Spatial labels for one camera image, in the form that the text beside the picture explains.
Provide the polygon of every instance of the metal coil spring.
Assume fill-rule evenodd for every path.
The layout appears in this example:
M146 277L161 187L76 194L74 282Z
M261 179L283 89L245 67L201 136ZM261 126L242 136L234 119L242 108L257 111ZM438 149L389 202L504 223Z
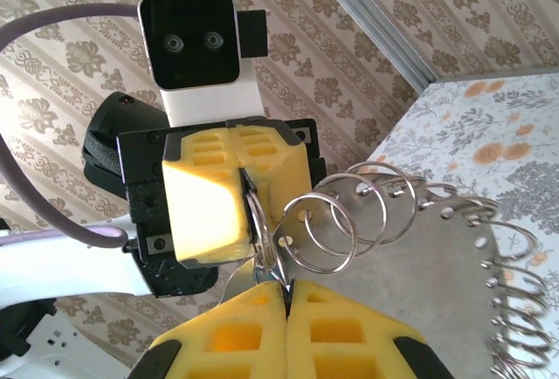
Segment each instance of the metal coil spring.
M397 175L397 177L391 178L390 180L386 181L373 182L369 178L367 178L366 175L376 175L376 173L362 172L363 168L370 167L381 167L391 170ZM376 195L383 213L383 226L381 227L379 234L376 236L376 238L372 239L359 237L354 219L352 218L351 214L344 208L344 206L338 201L338 199L340 198L339 194L324 194L318 191L311 191L309 193L303 194L296 197L286 206L284 210L284 218L287 214L289 214L289 212L293 210L293 208L298 203L303 200L314 199L326 202L330 205L331 215L337 227L345 234L345 236L351 239L351 248L348 252L343 252L321 242L316 237L316 235L314 235L309 223L310 217L308 215L308 212L305 211L304 223L309 237L324 252L332 256L344 258L344 260L337 267L318 267L310 264L305 259L303 259L291 246L291 244L285 242L284 244L282 244L283 247L286 249L287 253L297 265L309 270L310 272L319 274L333 274L336 272L340 272L348 267L354 258L359 258L363 255L373 252L380 244L390 244L403 237L413 225L417 212L425 210L435 203L448 204L448 207L444 208L444 210L441 211L440 216L443 219L461 216L464 217L467 220L468 224L472 227L479 224L490 224L493 226L502 226L508 229L515 230L526 238L526 240L528 241L527 248L525 250L522 250L521 252L517 252L514 254L496 256L496 258L491 261L482 261L480 265L482 268L487 270L493 267L498 267L501 270L509 270L512 272L521 273L525 283L530 285L531 289L511 286L497 278L488 279L486 286L498 290L499 292L501 292L501 295L504 293L507 298L516 298L526 303L536 304L539 309L538 311L536 311L536 313L531 313L527 309L511 307L508 305L507 299L503 300L501 298L495 298L492 302L490 302L490 305L492 307L499 308L501 313L501 315L495 317L492 320L492 323L495 326L500 327L500 332L495 334L492 341L488 344L494 360L492 373L504 379L528 379L526 373L524 372L524 368L542 369L547 366L547 364L549 363L549 358L546 353L551 349L551 339L544 332L541 322L538 321L538 318L543 316L547 312L547 305L544 300L544 296L547 292L545 282L537 274L524 270L520 267L507 264L507 262L526 257L534 250L534 248L537 246L537 239L531 232L514 224L494 220L499 213L499 205L494 200L490 200L481 196L460 196L457 189L451 184L428 183L421 176L407 176L400 169L397 169L384 162L358 163L350 167L345 173L327 176L319 184L317 184L315 188L319 189L344 178L352 178L364 186L363 189L359 192L360 195L366 196L370 193L374 193ZM433 198L432 201L420 201L418 200L418 189L440 189L443 190L448 196ZM384 237L388 215L386 203L383 200L381 190L383 190L383 192L385 193L388 192L388 194L393 197L401 196L407 190L412 202L410 220L400 232L391 236L390 238ZM281 264L279 264L279 267L281 269L279 271L277 270L278 263L280 263L280 259L277 258L277 252L271 251L268 252L266 255L266 252L264 251L264 249L267 247L266 245L269 245L271 249L273 249L274 247L273 241L270 237L270 233L267 231L267 228L261 227L260 229L266 230L264 232L264 237L262 237L263 239L260 241L262 244L261 250L264 253L263 258L260 259L262 269L268 268L272 269L273 272L279 272L279 274L275 274L276 278L286 281L285 273L283 271L283 267L281 267ZM361 251L358 251L359 245L365 245L365 248ZM521 323L510 320L511 317L520 320ZM536 338L539 343L527 344L522 341L517 341L511 339L509 337L509 333L517 333L527 337ZM514 357L510 354L509 351L507 351L509 348L518 348L520 350L523 350L524 352L532 355L535 360L527 361L522 360L518 357Z

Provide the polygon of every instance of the table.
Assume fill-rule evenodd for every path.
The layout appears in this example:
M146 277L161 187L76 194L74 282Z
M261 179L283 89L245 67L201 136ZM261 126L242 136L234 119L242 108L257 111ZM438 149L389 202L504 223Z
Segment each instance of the table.
M371 155L407 173L500 203L500 220L539 239L518 264L547 280L551 363L559 378L559 73L430 85ZM497 228L501 253L523 246ZM514 273L505 272L514 282Z

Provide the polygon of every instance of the gray cable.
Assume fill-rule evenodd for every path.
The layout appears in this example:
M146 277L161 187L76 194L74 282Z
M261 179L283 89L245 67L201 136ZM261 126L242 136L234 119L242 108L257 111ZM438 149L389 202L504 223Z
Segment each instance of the gray cable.
M59 23L74 18L119 16L137 17L135 5L122 5L118 3L84 3L80 5L62 6L51 10L42 10L25 17L10 21L0 27L0 52L24 34L44 27L45 25ZM62 232L70 238L84 244L100 248L119 248L128 241L128 234L119 228L112 228L111 235L102 235L91 228L76 224L52 206L19 168L11 155L8 145L0 133L0 173L11 189L27 204L39 217L44 219L55 230Z

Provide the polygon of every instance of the metal ring binder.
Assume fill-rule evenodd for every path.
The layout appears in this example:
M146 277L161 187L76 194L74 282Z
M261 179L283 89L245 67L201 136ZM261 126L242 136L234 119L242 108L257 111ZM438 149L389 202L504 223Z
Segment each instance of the metal ring binder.
M364 174L361 173L361 171L360 174L356 173L365 167L382 167L395 172L397 175L390 179L371 181L367 176L375 176L376 173ZM376 194L381 204L383 226L380 228L380 233L375 239L365 239L359 236L358 226L356 226L354 218L337 199L341 197L343 192L335 189L336 184L349 178L356 180L362 185L362 188L356 191L358 196L367 196L372 191ZM524 379L528 378L524 372L525 368L542 369L549 363L549 358L546 353L551 349L551 339L544 331L541 322L538 321L538 318L543 316L547 311L547 304L544 299L547 293L545 282L541 277L532 272L506 264L509 261L515 261L526 257L532 252L537 246L537 238L531 232L520 226L494 220L499 213L499 205L494 200L481 196L461 196L457 189L451 184L428 183L423 177L407 176L401 170L384 162L358 163L349 168L346 173L325 178L316 188L324 190L327 187L327 194L314 191L299 196L288 204L285 208L284 217L273 234L273 238L275 238L276 232L285 230L286 227L282 227L282 223L287 219L289 213L293 211L294 208L300 211L300 206L296 205L303 200L313 198L328 203L330 206L330 214L335 221L335 225L346 237L351 239L351 248L348 252L335 249L316 237L309 224L310 212L308 210L304 210L304 225L307 235L320 250L331 256L345 258L340 265L335 268L323 268L313 265L299 255L295 245L285 243L284 246L289 256L297 265L318 274L340 272L351 264L354 258L374 251L379 245L390 246L389 244L397 241L411 228L418 211L427 210L435 203L438 207L440 207L441 204L448 205L447 208L440 211L440 216L443 219L463 217L470 227L479 226L480 224L498 225L520 233L527 240L527 246L524 250L510 255L500 255L498 253L499 255L495 255L491 260L480 261L481 268L488 271L497 268L500 272L503 270L518 272L523 276L522 278L526 284L526 287L512 286L496 277L487 280L486 286L495 290L495 298L487 302L487 304L499 312L497 316L491 319L493 325L499 327L499 332L494 334L490 342L487 343L493 357L491 372L504 379ZM437 198L431 200L418 200L417 192L423 189L440 189L448 196L437 196ZM401 196L406 190L414 202L409 221L400 232L392 235L390 238L384 238L387 218L390 217L390 214L387 214L387 206L384 197ZM359 251L358 248L360 245L367 245L367 247ZM476 243L475 245L473 244L473 246L482 247L484 245L478 245ZM521 307L512 307L509 305L510 299L519 300L524 305L521 305ZM536 305L538 310L535 312L528 310L527 304ZM531 340L521 341L518 340L516 336L528 337ZM520 358L518 355L513 354L512 350L514 349L527 353L530 358Z

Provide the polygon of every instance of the floral wallpaper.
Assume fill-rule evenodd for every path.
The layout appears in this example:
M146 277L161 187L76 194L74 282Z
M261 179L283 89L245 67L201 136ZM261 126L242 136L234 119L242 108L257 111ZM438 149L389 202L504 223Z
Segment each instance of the floral wallpaper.
M372 155L411 174L455 185L461 194L500 204L500 220L532 231L538 246L515 262L545 278L551 364L531 378L559 372L559 73L430 85ZM525 239L495 227L501 254ZM525 286L521 275L505 279ZM536 310L529 304L527 310Z
M559 0L374 0L438 76L559 65Z
M0 25L65 4L138 0L0 0ZM266 112L316 119L328 170L366 158L416 94L335 0L235 0L266 9L270 55L256 61ZM0 56L0 125L12 154L51 204L81 223L118 217L127 204L83 176L81 143L100 103L120 90L161 107L133 19L91 17L49 25ZM0 217L15 230L46 227L0 180ZM219 299L77 296L59 307L93 342L126 364L151 340Z

